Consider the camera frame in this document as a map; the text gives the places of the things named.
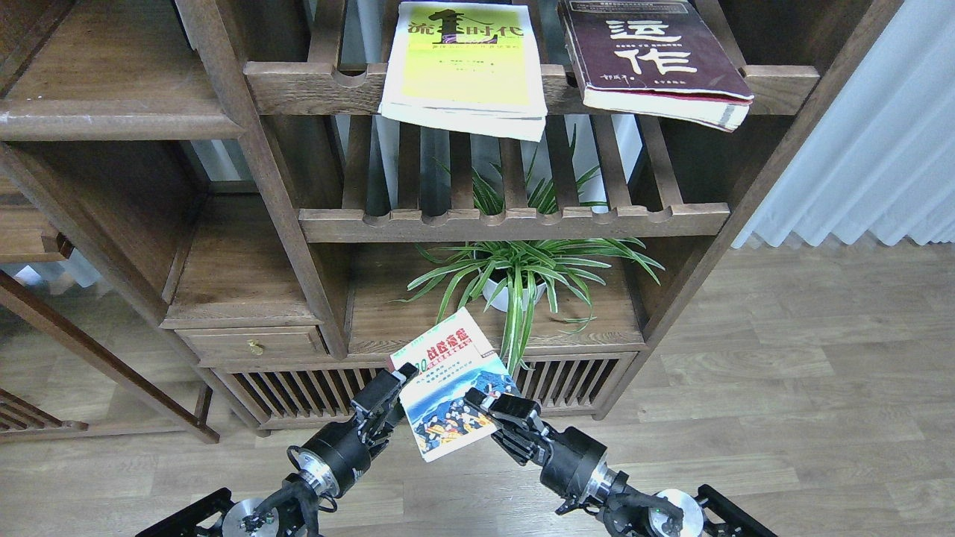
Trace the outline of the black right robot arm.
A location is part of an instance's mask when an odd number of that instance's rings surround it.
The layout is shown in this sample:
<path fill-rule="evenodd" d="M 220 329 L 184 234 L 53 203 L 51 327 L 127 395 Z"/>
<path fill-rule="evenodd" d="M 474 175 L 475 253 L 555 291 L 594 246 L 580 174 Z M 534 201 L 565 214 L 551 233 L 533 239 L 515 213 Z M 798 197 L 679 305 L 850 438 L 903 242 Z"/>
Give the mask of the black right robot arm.
<path fill-rule="evenodd" d="M 542 485 L 564 499 L 558 515 L 586 510 L 610 536 L 774 534 L 712 486 L 700 486 L 696 496 L 679 489 L 638 492 L 627 484 L 627 473 L 607 466 L 606 445 L 573 426 L 556 431 L 540 418 L 536 401 L 495 398 L 478 389 L 468 390 L 464 401 L 498 425 L 492 438 L 519 465 L 542 467 Z"/>

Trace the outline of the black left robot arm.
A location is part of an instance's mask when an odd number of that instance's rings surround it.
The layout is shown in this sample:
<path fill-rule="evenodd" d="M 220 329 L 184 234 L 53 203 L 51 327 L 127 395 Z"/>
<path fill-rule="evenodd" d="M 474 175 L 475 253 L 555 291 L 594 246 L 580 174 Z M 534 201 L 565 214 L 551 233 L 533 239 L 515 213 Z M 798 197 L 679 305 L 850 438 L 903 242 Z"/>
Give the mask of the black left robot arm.
<path fill-rule="evenodd" d="M 266 499 L 232 502 L 226 487 L 141 531 L 141 536 L 318 536 L 319 513 L 366 473 L 401 419 L 397 398 L 419 370 L 407 363 L 382 371 L 352 398 L 348 421 L 326 424 L 286 450 L 296 470 Z"/>

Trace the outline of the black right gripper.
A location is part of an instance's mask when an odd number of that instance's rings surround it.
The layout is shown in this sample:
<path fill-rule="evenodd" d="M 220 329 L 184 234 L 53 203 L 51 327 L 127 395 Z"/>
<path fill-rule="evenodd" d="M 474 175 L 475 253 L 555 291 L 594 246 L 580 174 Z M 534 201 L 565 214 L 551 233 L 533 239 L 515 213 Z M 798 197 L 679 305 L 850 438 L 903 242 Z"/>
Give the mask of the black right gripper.
<path fill-rule="evenodd" d="M 549 426 L 542 429 L 539 404 L 528 398 L 467 392 L 464 401 L 508 429 L 495 431 L 492 439 L 518 465 L 532 462 L 542 466 L 540 482 L 562 497 L 564 503 L 606 503 L 616 472 L 607 466 L 604 443 L 573 426 L 562 433 Z"/>

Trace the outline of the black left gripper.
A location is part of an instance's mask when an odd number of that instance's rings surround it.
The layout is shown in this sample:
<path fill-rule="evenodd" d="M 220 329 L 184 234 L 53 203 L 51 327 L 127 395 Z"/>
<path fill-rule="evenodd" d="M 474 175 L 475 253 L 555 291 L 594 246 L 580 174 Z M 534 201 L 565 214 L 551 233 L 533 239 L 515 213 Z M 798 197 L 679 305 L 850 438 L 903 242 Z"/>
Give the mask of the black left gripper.
<path fill-rule="evenodd" d="M 298 475 L 317 495 L 342 497 L 368 471 L 401 419 L 401 390 L 419 373 L 412 363 L 380 371 L 352 398 L 352 419 L 326 424 L 297 448 Z"/>

